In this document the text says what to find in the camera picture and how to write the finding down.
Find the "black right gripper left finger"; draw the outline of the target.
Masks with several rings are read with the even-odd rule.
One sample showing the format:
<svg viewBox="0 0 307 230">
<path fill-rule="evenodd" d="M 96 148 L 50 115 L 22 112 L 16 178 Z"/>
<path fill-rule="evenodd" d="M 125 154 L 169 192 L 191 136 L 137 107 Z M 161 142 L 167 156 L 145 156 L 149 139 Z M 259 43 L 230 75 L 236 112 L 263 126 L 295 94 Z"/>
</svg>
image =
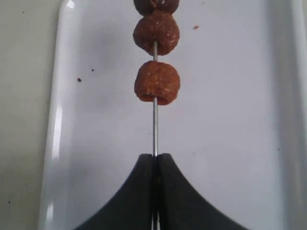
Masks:
<svg viewBox="0 0 307 230">
<path fill-rule="evenodd" d="M 150 230 L 154 159 L 141 154 L 122 187 L 78 230 Z"/>
</svg>

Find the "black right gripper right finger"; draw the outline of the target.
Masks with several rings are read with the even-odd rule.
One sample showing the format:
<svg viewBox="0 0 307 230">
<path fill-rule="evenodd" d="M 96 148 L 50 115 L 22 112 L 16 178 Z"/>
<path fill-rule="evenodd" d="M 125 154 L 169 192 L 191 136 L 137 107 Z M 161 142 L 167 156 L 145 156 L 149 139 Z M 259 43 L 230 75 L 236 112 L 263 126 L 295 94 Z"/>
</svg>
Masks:
<svg viewBox="0 0 307 230">
<path fill-rule="evenodd" d="M 205 200 L 168 153 L 157 157 L 162 230 L 241 230 L 242 226 Z"/>
</svg>

